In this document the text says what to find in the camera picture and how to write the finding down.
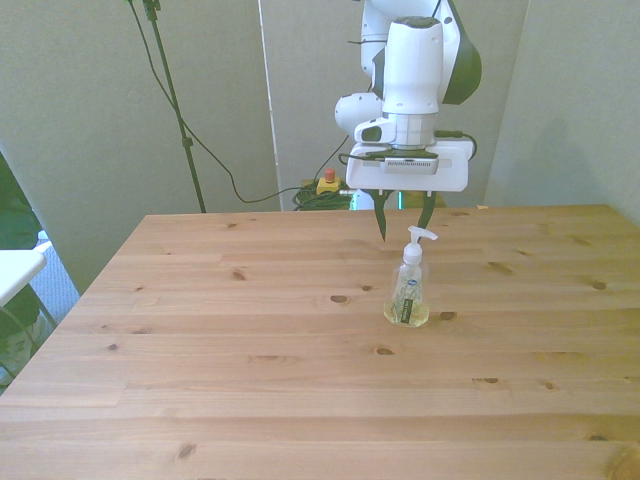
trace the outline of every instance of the pump head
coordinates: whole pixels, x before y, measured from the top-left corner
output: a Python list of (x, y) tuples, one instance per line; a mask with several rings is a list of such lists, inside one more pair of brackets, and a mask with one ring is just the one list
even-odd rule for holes
[(438, 236), (424, 228), (409, 227), (411, 232), (411, 243), (404, 247), (404, 263), (407, 265), (418, 265), (422, 261), (422, 247), (418, 243), (421, 238), (428, 238), (430, 240), (437, 240)]

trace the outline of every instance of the wooden table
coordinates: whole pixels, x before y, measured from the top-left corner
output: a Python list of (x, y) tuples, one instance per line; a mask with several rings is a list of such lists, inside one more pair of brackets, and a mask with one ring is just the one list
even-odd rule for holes
[(0, 398), (0, 478), (638, 478), (640, 231), (439, 209), (406, 329), (416, 220), (145, 218)]

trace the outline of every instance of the white table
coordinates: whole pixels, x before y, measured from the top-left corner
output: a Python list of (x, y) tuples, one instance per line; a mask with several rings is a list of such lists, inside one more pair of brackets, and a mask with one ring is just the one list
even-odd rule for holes
[(4, 307), (47, 264), (40, 252), (0, 250), (0, 307)]

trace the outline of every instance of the black cable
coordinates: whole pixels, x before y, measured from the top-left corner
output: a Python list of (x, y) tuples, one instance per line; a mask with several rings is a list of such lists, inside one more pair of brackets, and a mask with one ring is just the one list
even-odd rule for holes
[(435, 17), (436, 13), (438, 13), (438, 9), (440, 8), (441, 3), (442, 3), (442, 0), (438, 0), (438, 3), (436, 4), (436, 8), (433, 10), (433, 14), (431, 15), (432, 17)]
[(322, 171), (322, 169), (327, 165), (327, 163), (329, 163), (331, 161), (331, 159), (333, 158), (333, 156), (338, 153), (340, 151), (340, 149), (342, 147), (344, 147), (344, 144), (347, 143), (347, 140), (349, 140), (349, 135), (347, 135), (346, 137), (344, 137), (344, 140), (342, 141), (342, 143), (340, 144), (340, 146), (338, 148), (336, 148), (333, 153), (329, 156), (329, 158), (327, 158), (327, 160), (322, 164), (322, 166), (318, 169), (318, 171), (316, 172), (316, 174), (313, 176), (313, 181), (315, 182), (318, 179), (318, 175), (320, 175), (320, 172)]
[[(167, 101), (169, 102), (169, 105), (171, 105), (173, 110), (176, 112), (176, 115), (180, 115), (179, 110), (174, 105), (173, 101), (171, 100), (171, 97), (169, 96), (169, 93), (167, 92), (167, 89), (164, 87), (162, 81), (160, 80), (160, 77), (158, 76), (158, 73), (156, 72), (155, 66), (153, 64), (153, 58), (151, 57), (151, 51), (149, 50), (149, 44), (147, 42), (147, 37), (144, 34), (144, 30), (142, 29), (142, 24), (140, 23), (140, 18), (138, 17), (138, 13), (136, 12), (136, 9), (133, 6), (132, 0), (128, 0), (128, 3), (129, 3), (129, 6), (131, 7), (131, 11), (133, 12), (133, 16), (136, 19), (136, 24), (138, 25), (138, 30), (140, 31), (140, 35), (142, 37), (142, 43), (144, 44), (144, 49), (145, 49), (145, 51), (147, 53), (147, 59), (149, 60), (149, 66), (151, 67), (151, 72), (153, 73), (153, 76), (156, 79), (156, 82), (160, 86), (160, 89), (162, 90), (162, 93), (164, 93), (164, 96), (166, 97)], [(233, 192), (235, 193), (236, 197), (238, 197), (238, 199), (242, 203), (250, 204), (250, 203), (264, 202), (265, 200), (269, 200), (270, 198), (276, 197), (276, 196), (280, 195), (281, 193), (288, 192), (288, 191), (291, 191), (291, 190), (300, 190), (300, 187), (285, 188), (284, 190), (280, 190), (279, 192), (274, 193), (273, 195), (269, 195), (269, 196), (264, 197), (264, 198), (260, 198), (260, 199), (257, 199), (257, 200), (245, 200), (240, 195), (240, 192), (238, 192), (238, 189), (236, 188), (235, 177), (233, 176), (231, 171), (227, 168), (227, 166), (224, 163), (222, 163), (222, 161), (209, 148), (207, 148), (207, 146), (198, 138), (198, 136), (193, 132), (193, 130), (191, 130), (189, 125), (187, 125), (187, 122), (184, 121), (184, 118), (182, 118), (182, 124), (184, 125), (185, 129), (193, 136), (193, 139), (196, 142), (198, 142), (198, 144), (209, 155), (211, 155), (211, 157), (213, 157), (213, 159), (218, 163), (218, 165), (220, 165), (222, 167), (222, 169), (227, 173), (227, 175), (229, 175), (229, 178), (231, 179), (231, 186), (233, 187)]]
[(476, 153), (478, 153), (478, 142), (476, 141), (475, 138), (473, 138), (471, 135), (467, 134), (467, 133), (463, 133), (462, 134), (463, 137), (468, 138), (469, 140), (471, 140), (473, 142), (473, 154), (471, 155), (471, 158), (469, 160), (473, 160), (473, 157), (476, 156)]

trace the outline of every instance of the cable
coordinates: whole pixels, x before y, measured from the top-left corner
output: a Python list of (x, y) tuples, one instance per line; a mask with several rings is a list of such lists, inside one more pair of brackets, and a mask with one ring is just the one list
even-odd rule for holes
[[(176, 112), (176, 115), (180, 115), (180, 111), (174, 105), (173, 101), (171, 100), (171, 97), (169, 96), (169, 93), (167, 92), (167, 89), (164, 87), (162, 81), (160, 80), (160, 77), (158, 76), (158, 73), (156, 72), (155, 66), (153, 64), (153, 58), (151, 57), (151, 51), (149, 50), (149, 44), (147, 42), (147, 37), (144, 34), (144, 30), (142, 29), (142, 24), (140, 23), (140, 18), (138, 17), (138, 13), (136, 12), (135, 7), (133, 6), (133, 2), (132, 2), (132, 0), (127, 0), (127, 2), (129, 3), (129, 6), (131, 7), (131, 11), (133, 12), (133, 16), (136, 19), (136, 24), (138, 25), (138, 30), (140, 31), (140, 35), (142, 37), (142, 43), (144, 44), (144, 49), (145, 49), (145, 51), (147, 53), (147, 59), (149, 60), (149, 66), (151, 67), (151, 72), (153, 73), (153, 76), (156, 79), (156, 82), (160, 86), (160, 89), (162, 90), (162, 93), (164, 93), (164, 96), (166, 97), (167, 101), (169, 102), (169, 105), (171, 105), (173, 110)], [(277, 193), (274, 193), (272, 195), (269, 195), (269, 196), (266, 196), (264, 198), (260, 198), (260, 199), (257, 199), (257, 200), (246, 200), (246, 199), (244, 199), (242, 197), (242, 195), (240, 195), (240, 192), (238, 192), (238, 189), (236, 187), (235, 177), (233, 176), (231, 171), (227, 168), (227, 166), (224, 163), (222, 163), (222, 161), (209, 148), (207, 148), (207, 146), (198, 138), (198, 136), (193, 132), (193, 130), (191, 130), (189, 125), (187, 125), (187, 122), (184, 121), (184, 118), (182, 118), (182, 124), (184, 125), (185, 129), (193, 136), (194, 140), (196, 142), (198, 142), (198, 144), (209, 155), (211, 155), (211, 157), (213, 157), (213, 159), (218, 163), (218, 165), (220, 165), (222, 167), (222, 169), (227, 173), (227, 175), (229, 175), (229, 178), (231, 179), (231, 186), (233, 187), (233, 192), (235, 193), (236, 197), (238, 197), (238, 199), (242, 203), (251, 204), (251, 203), (264, 202), (265, 200), (269, 200), (270, 198), (277, 197), (281, 193), (288, 192), (288, 191), (291, 191), (291, 190), (300, 190), (300, 187), (291, 187), (291, 188), (285, 188), (284, 190), (280, 190)]]
[(468, 138), (469, 140), (471, 140), (471, 142), (473, 142), (473, 154), (471, 155), (471, 158), (469, 160), (473, 160), (473, 157), (476, 156), (476, 153), (478, 153), (478, 142), (476, 141), (475, 138), (473, 138), (471, 135), (467, 134), (467, 133), (463, 133), (462, 134), (463, 137)]
[(438, 13), (438, 9), (440, 8), (441, 3), (442, 3), (442, 0), (438, 0), (438, 3), (436, 4), (436, 8), (433, 10), (433, 14), (431, 15), (432, 17), (435, 17), (436, 13)]
[(349, 135), (347, 135), (346, 137), (344, 137), (344, 140), (342, 141), (342, 143), (340, 144), (340, 146), (338, 148), (336, 148), (333, 153), (329, 156), (329, 158), (327, 158), (327, 160), (320, 166), (320, 168), (318, 169), (318, 171), (316, 172), (316, 174), (313, 176), (313, 181), (315, 182), (316, 180), (318, 180), (318, 175), (320, 175), (320, 172), (322, 171), (322, 169), (327, 165), (327, 163), (329, 163), (331, 161), (331, 159), (333, 158), (333, 156), (338, 153), (340, 151), (340, 149), (342, 147), (344, 147), (344, 144), (347, 143), (347, 140), (349, 140)]
[[(351, 204), (351, 195), (343, 195), (340, 191), (323, 192), (316, 195), (316, 187), (318, 182), (314, 181), (300, 189), (293, 197), (293, 203), (296, 205), (294, 211), (310, 211), (310, 210), (339, 210), (348, 207)], [(347, 184), (342, 182), (341, 189), (346, 189)]]

